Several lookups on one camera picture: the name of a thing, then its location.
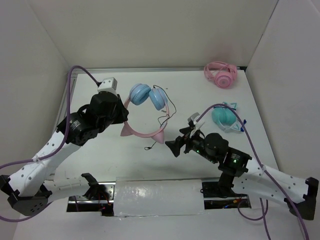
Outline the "teal white cat-ear headphones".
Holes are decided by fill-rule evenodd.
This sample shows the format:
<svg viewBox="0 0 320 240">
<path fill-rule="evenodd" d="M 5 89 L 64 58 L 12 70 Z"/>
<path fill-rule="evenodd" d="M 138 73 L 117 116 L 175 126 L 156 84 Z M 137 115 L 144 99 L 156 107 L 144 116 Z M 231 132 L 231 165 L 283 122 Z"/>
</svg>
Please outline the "teal white cat-ear headphones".
<svg viewBox="0 0 320 240">
<path fill-rule="evenodd" d="M 213 122 L 225 133 L 244 132 L 236 115 L 225 106 L 216 106 L 211 112 Z"/>
</svg>

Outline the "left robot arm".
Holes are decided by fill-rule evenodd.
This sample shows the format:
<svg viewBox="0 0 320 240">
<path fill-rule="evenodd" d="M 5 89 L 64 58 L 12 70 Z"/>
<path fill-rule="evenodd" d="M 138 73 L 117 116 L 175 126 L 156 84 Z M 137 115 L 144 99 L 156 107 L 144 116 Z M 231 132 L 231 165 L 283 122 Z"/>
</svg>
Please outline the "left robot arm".
<svg viewBox="0 0 320 240">
<path fill-rule="evenodd" d="M 8 203 L 18 213 L 33 217 L 53 201 L 84 196 L 92 200 L 105 195 L 106 188 L 90 174 L 76 178 L 52 180 L 59 165 L 83 145 L 110 125 L 128 119 L 119 94 L 102 91 L 92 96 L 89 104 L 78 111 L 68 112 L 45 146 L 25 165 L 11 175 L 1 175 L 0 190 L 8 196 Z"/>
</svg>

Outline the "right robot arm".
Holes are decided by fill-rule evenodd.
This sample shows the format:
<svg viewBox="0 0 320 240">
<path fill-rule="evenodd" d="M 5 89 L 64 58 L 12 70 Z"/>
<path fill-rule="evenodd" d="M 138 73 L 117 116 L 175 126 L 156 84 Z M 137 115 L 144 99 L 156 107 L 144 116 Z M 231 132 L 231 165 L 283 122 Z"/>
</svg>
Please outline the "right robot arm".
<svg viewBox="0 0 320 240">
<path fill-rule="evenodd" d="M 166 141 L 165 145 L 175 157 L 180 155 L 181 148 L 185 148 L 185 154 L 194 151 L 217 164 L 222 172 L 217 185 L 223 196 L 232 193 L 255 195 L 287 206 L 290 213 L 304 220 L 314 219 L 319 187 L 317 179 L 303 179 L 267 165 L 260 166 L 254 157 L 230 147 L 229 142 L 218 133 L 204 135 L 191 127 L 182 128 L 180 132 L 181 136 Z"/>
</svg>

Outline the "shiny foil sheet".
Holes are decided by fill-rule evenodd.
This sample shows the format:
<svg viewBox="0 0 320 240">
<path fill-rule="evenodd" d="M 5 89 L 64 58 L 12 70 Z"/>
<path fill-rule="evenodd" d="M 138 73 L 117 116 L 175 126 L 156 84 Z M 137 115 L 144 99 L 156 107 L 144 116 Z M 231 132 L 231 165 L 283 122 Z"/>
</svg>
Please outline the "shiny foil sheet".
<svg viewBox="0 0 320 240">
<path fill-rule="evenodd" d="M 113 213 L 117 217 L 204 214 L 201 189 L 199 179 L 117 181 Z"/>
</svg>

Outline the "pink round headphones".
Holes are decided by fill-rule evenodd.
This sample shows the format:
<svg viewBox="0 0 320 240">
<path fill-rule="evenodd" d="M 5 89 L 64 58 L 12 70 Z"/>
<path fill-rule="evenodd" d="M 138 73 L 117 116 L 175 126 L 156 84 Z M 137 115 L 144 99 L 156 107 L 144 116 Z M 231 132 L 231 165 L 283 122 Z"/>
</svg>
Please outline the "pink round headphones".
<svg viewBox="0 0 320 240">
<path fill-rule="evenodd" d="M 222 89 L 230 88 L 238 76 L 235 65 L 221 61 L 208 63 L 204 66 L 203 72 L 208 81 Z"/>
</svg>

